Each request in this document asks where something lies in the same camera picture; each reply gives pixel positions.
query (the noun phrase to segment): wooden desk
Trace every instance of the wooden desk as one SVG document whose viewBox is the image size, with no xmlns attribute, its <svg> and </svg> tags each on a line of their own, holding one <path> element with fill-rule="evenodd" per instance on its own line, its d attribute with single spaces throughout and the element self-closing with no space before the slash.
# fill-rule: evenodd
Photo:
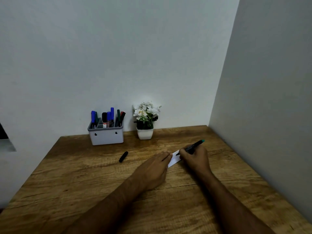
<svg viewBox="0 0 312 234">
<path fill-rule="evenodd" d="M 0 215 L 1 233 L 60 233 L 117 188 L 151 155 L 205 139 L 212 171 L 276 233 L 312 233 L 286 200 L 207 126 L 155 130 L 141 141 L 126 132 L 123 144 L 92 146 L 89 135 L 61 137 Z M 129 154 L 122 164 L 120 156 Z M 217 233 L 214 213 L 183 162 L 166 182 L 139 196 L 119 233 Z"/>
</svg>

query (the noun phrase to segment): person's left hand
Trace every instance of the person's left hand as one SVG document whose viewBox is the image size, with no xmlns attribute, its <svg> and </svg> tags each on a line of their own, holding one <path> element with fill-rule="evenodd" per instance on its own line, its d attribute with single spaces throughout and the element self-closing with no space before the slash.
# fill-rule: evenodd
<svg viewBox="0 0 312 234">
<path fill-rule="evenodd" d="M 131 175 L 142 185 L 142 190 L 151 190 L 165 181 L 172 153 L 161 152 L 143 162 Z"/>
</svg>

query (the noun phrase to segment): forearm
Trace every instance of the forearm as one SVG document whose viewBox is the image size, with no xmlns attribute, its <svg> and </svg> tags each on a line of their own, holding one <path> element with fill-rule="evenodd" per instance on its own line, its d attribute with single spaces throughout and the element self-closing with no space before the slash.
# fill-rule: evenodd
<svg viewBox="0 0 312 234">
<path fill-rule="evenodd" d="M 132 176 L 127 178 L 114 192 L 84 213 L 64 233 L 102 233 L 111 230 L 123 210 L 141 192 L 143 187 Z"/>
<path fill-rule="evenodd" d="M 211 194 L 226 233 L 274 233 L 232 195 L 212 172 L 197 175 Z"/>
</svg>

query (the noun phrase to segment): person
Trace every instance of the person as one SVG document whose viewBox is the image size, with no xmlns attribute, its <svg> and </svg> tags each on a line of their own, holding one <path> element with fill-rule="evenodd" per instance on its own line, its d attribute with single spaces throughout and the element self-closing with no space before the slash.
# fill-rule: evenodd
<svg viewBox="0 0 312 234">
<path fill-rule="evenodd" d="M 203 145 L 199 145 L 193 155 L 180 149 L 180 157 L 207 188 L 226 233 L 274 233 L 214 176 L 209 166 L 208 152 Z M 171 153 L 161 152 L 147 159 L 115 191 L 84 213 L 63 233 L 110 233 L 127 205 L 140 193 L 154 189 L 165 181 L 171 158 Z"/>
</svg>

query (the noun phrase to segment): flower pot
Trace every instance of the flower pot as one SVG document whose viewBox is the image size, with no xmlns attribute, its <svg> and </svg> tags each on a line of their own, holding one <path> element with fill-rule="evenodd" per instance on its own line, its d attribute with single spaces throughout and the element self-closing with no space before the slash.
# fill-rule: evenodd
<svg viewBox="0 0 312 234">
<path fill-rule="evenodd" d="M 137 128 L 137 132 L 138 132 L 139 139 L 151 139 L 153 132 L 154 132 L 154 129 L 138 130 L 138 128 Z"/>
</svg>

